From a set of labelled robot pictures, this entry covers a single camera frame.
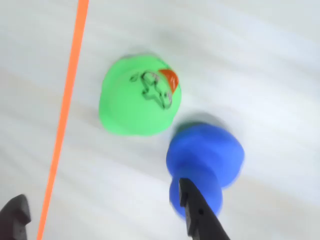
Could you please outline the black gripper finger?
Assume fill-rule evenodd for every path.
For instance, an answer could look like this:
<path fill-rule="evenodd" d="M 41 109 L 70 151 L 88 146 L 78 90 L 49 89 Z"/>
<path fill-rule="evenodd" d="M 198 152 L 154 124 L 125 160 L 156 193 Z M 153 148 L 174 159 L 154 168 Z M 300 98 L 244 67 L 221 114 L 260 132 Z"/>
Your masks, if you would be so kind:
<path fill-rule="evenodd" d="M 196 185 L 179 179 L 179 203 L 184 208 L 187 235 L 194 240 L 230 240 Z"/>
<path fill-rule="evenodd" d="M 0 240 L 27 240 L 26 225 L 30 222 L 27 197 L 24 194 L 13 197 L 0 210 Z"/>

